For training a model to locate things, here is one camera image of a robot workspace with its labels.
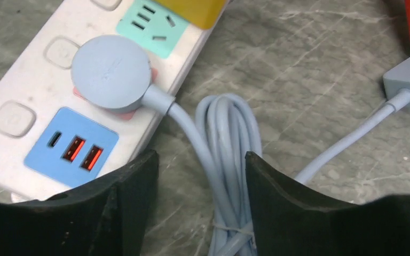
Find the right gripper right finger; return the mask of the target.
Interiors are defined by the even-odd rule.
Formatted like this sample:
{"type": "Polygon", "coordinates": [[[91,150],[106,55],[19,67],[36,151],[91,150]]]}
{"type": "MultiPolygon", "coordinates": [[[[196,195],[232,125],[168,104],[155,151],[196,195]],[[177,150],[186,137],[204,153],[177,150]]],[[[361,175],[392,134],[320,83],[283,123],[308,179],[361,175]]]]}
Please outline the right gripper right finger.
{"type": "Polygon", "coordinates": [[[246,178],[259,255],[410,255],[410,195],[344,202],[253,152],[246,154],[246,178]]]}

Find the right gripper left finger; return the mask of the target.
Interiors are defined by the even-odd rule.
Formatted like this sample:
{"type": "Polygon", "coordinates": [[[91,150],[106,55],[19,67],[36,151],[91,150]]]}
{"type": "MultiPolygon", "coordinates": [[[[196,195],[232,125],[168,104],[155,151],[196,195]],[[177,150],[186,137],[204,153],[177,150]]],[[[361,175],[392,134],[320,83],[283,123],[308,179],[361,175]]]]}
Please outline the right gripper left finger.
{"type": "Polygon", "coordinates": [[[147,150],[45,201],[0,203],[0,255],[140,255],[158,177],[147,150]]]}

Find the white power strip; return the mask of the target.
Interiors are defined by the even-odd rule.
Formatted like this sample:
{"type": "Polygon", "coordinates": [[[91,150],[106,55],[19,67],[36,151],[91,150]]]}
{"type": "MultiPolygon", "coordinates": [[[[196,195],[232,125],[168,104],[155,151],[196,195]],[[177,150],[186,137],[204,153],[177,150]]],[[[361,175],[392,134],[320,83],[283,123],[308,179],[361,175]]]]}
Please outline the white power strip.
{"type": "Polygon", "coordinates": [[[212,29],[153,1],[63,1],[0,80],[0,188],[20,203],[80,186],[134,159],[161,115],[146,108],[114,114],[75,91],[73,58],[101,35],[162,30],[143,43],[154,83],[176,94],[212,29]]]}

